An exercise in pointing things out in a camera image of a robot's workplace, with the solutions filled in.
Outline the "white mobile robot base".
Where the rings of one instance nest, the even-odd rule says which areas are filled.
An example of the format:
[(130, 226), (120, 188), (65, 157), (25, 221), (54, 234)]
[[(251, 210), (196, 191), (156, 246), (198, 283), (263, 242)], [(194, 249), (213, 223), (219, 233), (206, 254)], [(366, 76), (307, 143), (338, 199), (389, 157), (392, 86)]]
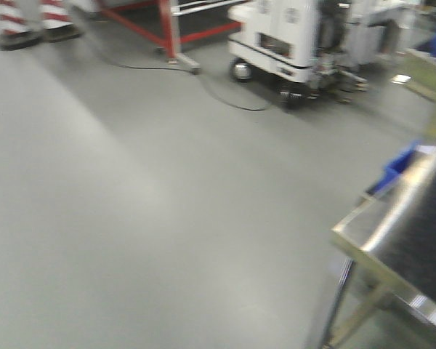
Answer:
[(286, 110), (331, 93), (349, 103), (368, 89), (356, 73), (344, 41), (350, 1), (248, 1), (232, 6), (228, 17), (241, 29), (228, 38), (234, 59), (230, 77), (253, 79), (256, 71), (280, 83), (280, 105)]

